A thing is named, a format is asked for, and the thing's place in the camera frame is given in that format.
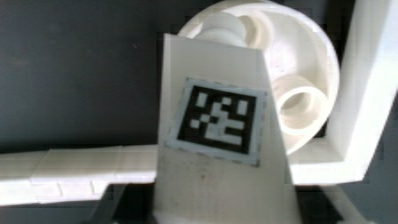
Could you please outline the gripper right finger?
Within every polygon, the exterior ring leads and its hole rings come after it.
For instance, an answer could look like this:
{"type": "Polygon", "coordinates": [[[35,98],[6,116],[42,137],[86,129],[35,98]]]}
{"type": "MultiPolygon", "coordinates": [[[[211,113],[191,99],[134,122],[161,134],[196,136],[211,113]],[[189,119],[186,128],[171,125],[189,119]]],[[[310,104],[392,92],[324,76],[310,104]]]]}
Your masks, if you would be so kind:
{"type": "Polygon", "coordinates": [[[372,224],[337,185],[296,186],[301,224],[372,224]]]}

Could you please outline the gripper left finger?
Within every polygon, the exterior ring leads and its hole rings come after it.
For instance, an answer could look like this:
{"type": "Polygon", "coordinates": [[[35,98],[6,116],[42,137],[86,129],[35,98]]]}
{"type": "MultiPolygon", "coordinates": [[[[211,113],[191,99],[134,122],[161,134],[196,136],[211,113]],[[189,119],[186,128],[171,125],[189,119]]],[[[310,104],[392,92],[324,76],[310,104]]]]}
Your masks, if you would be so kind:
{"type": "Polygon", "coordinates": [[[109,184],[86,224],[155,224],[152,184],[109,184]]]}

